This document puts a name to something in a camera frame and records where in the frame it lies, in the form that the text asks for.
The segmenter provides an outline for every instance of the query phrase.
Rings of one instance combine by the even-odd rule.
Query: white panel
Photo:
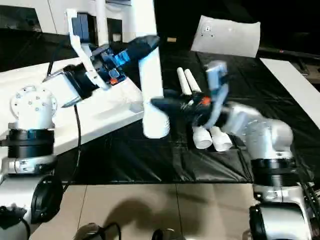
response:
[[[74,8],[78,12],[87,12],[96,16],[96,2],[94,0],[49,0],[53,20],[58,34],[68,33],[66,9]],[[135,38],[135,31],[131,24],[131,6],[107,3],[105,6],[106,17],[122,20],[122,40],[127,43]]]
[[[36,11],[41,30],[44,33],[56,34],[56,28],[46,0],[1,0],[0,5],[33,8]]]
[[[290,62],[266,58],[261,61],[320,128],[320,92]]]

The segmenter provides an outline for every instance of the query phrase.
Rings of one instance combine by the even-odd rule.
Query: black cable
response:
[[[308,179],[309,181],[312,181],[312,177],[310,176],[307,167],[304,165],[304,163],[301,161],[301,159],[297,155],[294,143],[292,144],[291,151],[292,151],[293,155],[295,156],[296,165],[298,166],[297,176],[299,179],[299,183],[301,184],[303,194],[305,195],[306,200],[307,200],[308,204],[310,205],[310,208],[314,214],[314,218],[316,220],[318,229],[320,230],[320,204],[318,201],[318,197],[317,197],[314,189],[312,188],[312,186],[310,186],[309,182],[304,181],[304,176],[302,175],[302,172],[304,172],[304,174],[306,174],[306,176],[309,178]]]
[[[121,240],[122,238],[122,233],[121,233],[121,227],[117,222],[111,222],[110,224],[108,224],[106,227],[100,227],[99,230],[91,235],[86,237],[84,240],[93,240],[96,239],[96,236],[100,236],[102,240],[105,240],[105,236],[106,236],[106,231],[109,230],[110,228],[112,228],[113,226],[116,227],[116,230],[118,232],[118,240]]]
[[[59,45],[56,47],[56,49],[54,50],[54,53],[52,55],[52,60],[51,62],[49,63],[49,66],[48,66],[48,70],[46,71],[46,75],[49,76],[51,74],[51,71],[52,71],[52,67],[54,65],[54,62],[56,60],[56,56],[58,54],[58,52],[60,51],[60,49],[63,47],[63,45],[65,44],[65,42],[69,40],[69,38],[65,38],[64,40],[61,40],[59,42]]]
[[[78,145],[77,145],[77,157],[76,157],[76,165],[73,171],[73,174],[71,176],[71,178],[69,179],[69,181],[66,183],[66,185],[63,188],[63,193],[66,192],[66,190],[68,189],[68,187],[70,186],[71,182],[74,180],[74,178],[76,177],[77,173],[78,173],[78,169],[79,169],[79,162],[80,162],[80,155],[81,155],[81,125],[80,125],[80,118],[79,118],[79,113],[78,113],[78,107],[77,105],[73,105],[74,107],[74,113],[75,113],[75,118],[76,118],[76,125],[78,128]]]
[[[52,67],[53,67],[55,59],[56,59],[56,55],[58,54],[58,52],[60,51],[60,49],[62,48],[62,46],[64,45],[64,43],[67,40],[69,40],[69,38],[65,38],[64,40],[60,41],[59,45],[55,49],[55,51],[54,51],[54,53],[52,55],[52,60],[49,63],[48,70],[46,72],[47,76],[49,76],[51,74]],[[80,155],[81,155],[81,125],[80,125],[80,118],[79,118],[77,105],[75,104],[75,105],[73,105],[73,107],[74,107],[74,113],[75,113],[75,118],[76,118],[76,124],[77,124],[77,128],[78,128],[78,144],[77,144],[76,166],[74,168],[74,171],[72,173],[71,178],[69,179],[69,181],[66,183],[66,185],[63,188],[63,193],[65,193],[67,191],[67,189],[70,186],[71,182],[73,181],[73,179],[76,177],[76,175],[78,173]]]

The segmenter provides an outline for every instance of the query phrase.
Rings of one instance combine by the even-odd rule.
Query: table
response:
[[[4,64],[0,71],[50,61],[61,38],[44,33],[37,33],[37,36],[6,33],[0,41],[13,50],[6,48],[0,52],[0,58],[6,59],[1,61]],[[65,47],[57,60],[74,56],[73,51]],[[200,88],[206,92],[208,88],[202,65],[211,60],[226,61],[229,100],[250,105],[266,117],[289,124],[294,132],[294,149],[299,163],[304,162],[316,177],[320,177],[319,116],[315,110],[319,94],[288,62],[172,49],[160,49],[160,58],[163,86],[177,91],[180,90],[177,67],[189,68]],[[140,87],[138,67],[127,67],[125,71]],[[252,182],[248,152],[236,137],[232,137],[232,141],[234,147],[228,152],[215,152],[213,147],[198,150],[193,144],[191,127],[188,125],[171,122],[170,135],[152,140],[143,136],[142,124],[137,121],[84,144],[75,182]],[[70,150],[58,156],[55,174],[65,181],[73,172],[75,154],[75,150]]]

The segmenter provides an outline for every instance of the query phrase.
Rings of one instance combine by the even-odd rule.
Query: white cylinder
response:
[[[131,0],[134,28],[137,37],[157,35],[153,0]],[[170,131],[168,116],[150,103],[152,98],[164,96],[159,48],[139,62],[143,97],[143,134],[150,139],[165,137]]]
[[[184,74],[187,79],[187,82],[190,85],[191,90],[195,91],[195,92],[201,92],[201,89],[200,89],[197,81],[195,80],[194,76],[192,75],[190,69],[184,70]]]
[[[105,0],[95,0],[95,10],[96,10],[96,29],[98,32],[98,44],[99,46],[107,44],[108,39],[108,25],[106,16],[106,1]]]
[[[228,134],[222,132],[219,127],[213,126],[210,128],[212,135],[212,143],[217,152],[224,152],[232,147],[232,142]]]
[[[191,89],[189,87],[187,78],[185,76],[185,73],[184,73],[184,70],[182,69],[182,67],[178,67],[176,72],[178,73],[178,78],[179,78],[179,81],[180,81],[180,86],[181,86],[181,89],[182,89],[182,93],[185,94],[185,95],[191,95],[192,92],[191,92]]]
[[[213,143],[210,133],[202,126],[195,126],[193,130],[193,142],[197,149],[207,149]]]

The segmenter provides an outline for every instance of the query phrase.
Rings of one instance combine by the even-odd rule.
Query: white paper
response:
[[[260,22],[240,23],[201,16],[192,51],[255,58],[260,43]]]

